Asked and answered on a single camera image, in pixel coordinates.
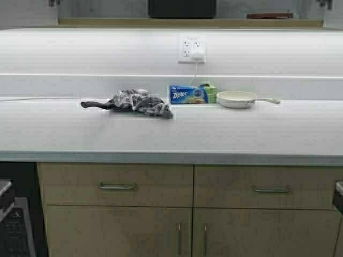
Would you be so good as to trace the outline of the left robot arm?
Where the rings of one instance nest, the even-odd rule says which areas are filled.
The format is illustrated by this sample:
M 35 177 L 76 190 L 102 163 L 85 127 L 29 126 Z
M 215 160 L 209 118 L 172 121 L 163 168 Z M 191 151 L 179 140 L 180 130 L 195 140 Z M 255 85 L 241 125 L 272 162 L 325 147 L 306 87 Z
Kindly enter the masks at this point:
M 10 180 L 1 180 L 1 222 L 14 206 L 14 188 Z

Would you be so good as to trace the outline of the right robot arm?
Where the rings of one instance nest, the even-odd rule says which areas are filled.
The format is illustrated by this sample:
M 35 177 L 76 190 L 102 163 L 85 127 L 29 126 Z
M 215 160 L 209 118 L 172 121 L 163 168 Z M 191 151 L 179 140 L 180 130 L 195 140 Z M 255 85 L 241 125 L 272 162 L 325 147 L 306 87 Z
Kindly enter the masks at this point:
M 335 209 L 342 215 L 343 214 L 343 182 L 337 181 L 334 187 L 334 195 L 333 195 L 333 205 Z

